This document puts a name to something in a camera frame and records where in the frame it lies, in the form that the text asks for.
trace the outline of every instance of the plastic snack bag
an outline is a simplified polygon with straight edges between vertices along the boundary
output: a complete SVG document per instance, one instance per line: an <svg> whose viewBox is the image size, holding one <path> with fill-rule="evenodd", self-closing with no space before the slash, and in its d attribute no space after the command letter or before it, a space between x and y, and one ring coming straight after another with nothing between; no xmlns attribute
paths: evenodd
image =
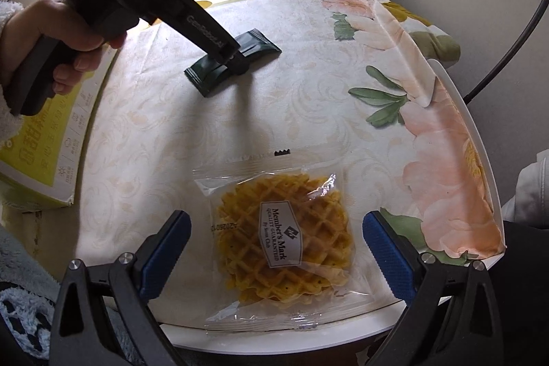
<svg viewBox="0 0 549 366"><path fill-rule="evenodd" d="M351 274L341 154L331 146L275 154L194 172L214 238L209 329L309 328L372 300L366 276Z"/></svg>

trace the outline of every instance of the cardboard box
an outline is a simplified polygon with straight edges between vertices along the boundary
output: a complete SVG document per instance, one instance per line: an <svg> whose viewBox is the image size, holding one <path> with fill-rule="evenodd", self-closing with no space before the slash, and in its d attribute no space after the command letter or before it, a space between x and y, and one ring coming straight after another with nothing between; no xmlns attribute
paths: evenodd
<svg viewBox="0 0 549 366"><path fill-rule="evenodd" d="M101 85L116 55L106 47L97 71L67 96L49 98L25 117L19 133L0 149L0 197L20 211L72 205L82 144Z"/></svg>

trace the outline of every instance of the dark green snack packet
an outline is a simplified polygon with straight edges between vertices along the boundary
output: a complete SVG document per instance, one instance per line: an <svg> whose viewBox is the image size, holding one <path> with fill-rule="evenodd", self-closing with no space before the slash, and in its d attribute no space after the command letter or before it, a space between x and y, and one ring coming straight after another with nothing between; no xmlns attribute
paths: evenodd
<svg viewBox="0 0 549 366"><path fill-rule="evenodd" d="M226 66L206 55L185 70L185 75L202 96L206 97L231 75L246 73L250 64L263 56L282 52L257 29L237 36L236 41L240 44L239 52L229 60Z"/></svg>

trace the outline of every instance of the finger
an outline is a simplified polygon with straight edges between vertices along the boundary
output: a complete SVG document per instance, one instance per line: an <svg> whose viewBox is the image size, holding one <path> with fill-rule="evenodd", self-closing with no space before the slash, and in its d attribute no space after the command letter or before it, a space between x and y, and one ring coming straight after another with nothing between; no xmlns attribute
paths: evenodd
<svg viewBox="0 0 549 366"><path fill-rule="evenodd" d="M94 71L99 67L102 56L103 49L101 47L89 52L80 53L74 60L74 68L80 72Z"/></svg>
<svg viewBox="0 0 549 366"><path fill-rule="evenodd" d="M82 79L82 72L75 70L70 64L60 64L53 70L53 79L67 86L75 86Z"/></svg>
<svg viewBox="0 0 549 366"><path fill-rule="evenodd" d="M72 86L66 84L61 84L55 81L53 83L53 92L59 95L68 95L72 91Z"/></svg>
<svg viewBox="0 0 549 366"><path fill-rule="evenodd" d="M70 48L80 51L97 49L103 42L103 38L63 2L39 0L32 7L27 11L29 15L34 15L34 30L38 33L36 39L43 34L59 39Z"/></svg>
<svg viewBox="0 0 549 366"><path fill-rule="evenodd" d="M122 47L124 45L124 41L126 40L126 35L127 35L127 33L124 32L124 33L122 33L122 35L117 36L114 39L111 39L111 41L109 41L110 46L113 49L120 49L120 47Z"/></svg>

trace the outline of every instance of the floral tablecloth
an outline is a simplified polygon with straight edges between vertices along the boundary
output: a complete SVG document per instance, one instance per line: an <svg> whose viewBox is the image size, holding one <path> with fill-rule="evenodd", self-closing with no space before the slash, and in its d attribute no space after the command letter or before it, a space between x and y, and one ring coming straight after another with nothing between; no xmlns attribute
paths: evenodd
<svg viewBox="0 0 549 366"><path fill-rule="evenodd" d="M446 62L458 56L449 36L388 0L200 1L233 35L257 28L282 54L203 98L183 74L200 49L165 24L130 33L97 107L75 205L38 213L23 232L57 276L75 256L93 265L136 250L183 209L193 234L150 306L164 323L202 327L213 244L193 168L322 142L345 150L355 263L375 298L353 315L395 301L360 237L370 210L445 262L503 251L478 154L414 34L432 49L449 43L454 56L436 54Z"/></svg>

